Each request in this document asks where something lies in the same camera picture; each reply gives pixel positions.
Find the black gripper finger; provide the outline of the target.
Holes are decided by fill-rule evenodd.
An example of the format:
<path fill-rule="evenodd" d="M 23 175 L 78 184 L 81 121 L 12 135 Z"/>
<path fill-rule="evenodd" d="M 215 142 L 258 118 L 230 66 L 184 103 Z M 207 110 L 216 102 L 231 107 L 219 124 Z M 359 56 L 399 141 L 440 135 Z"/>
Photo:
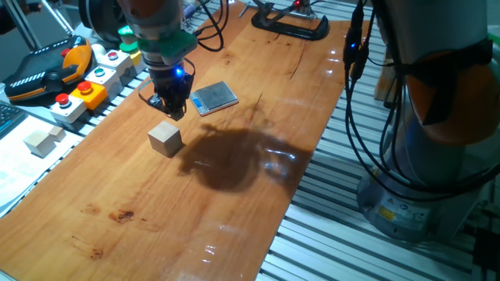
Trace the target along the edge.
<path fill-rule="evenodd" d="M 168 104 L 166 106 L 166 115 L 174 121 L 181 120 L 186 114 L 187 106 L 184 102 L 180 104 Z"/>
<path fill-rule="evenodd" d="M 148 98 L 148 103 L 153 108 L 159 110 L 160 112 L 166 112 L 165 102 L 162 97 L 157 94 L 152 95 Z"/>

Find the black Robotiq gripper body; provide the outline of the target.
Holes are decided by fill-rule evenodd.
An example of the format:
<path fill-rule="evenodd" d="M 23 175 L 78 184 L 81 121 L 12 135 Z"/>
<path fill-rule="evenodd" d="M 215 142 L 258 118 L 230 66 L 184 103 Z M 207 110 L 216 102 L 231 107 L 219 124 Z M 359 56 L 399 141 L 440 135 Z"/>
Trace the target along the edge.
<path fill-rule="evenodd" d="M 163 98 L 165 106 L 186 103 L 195 75 L 187 73 L 182 64 L 170 69 L 150 69 L 149 73 L 154 84 L 154 94 Z"/>

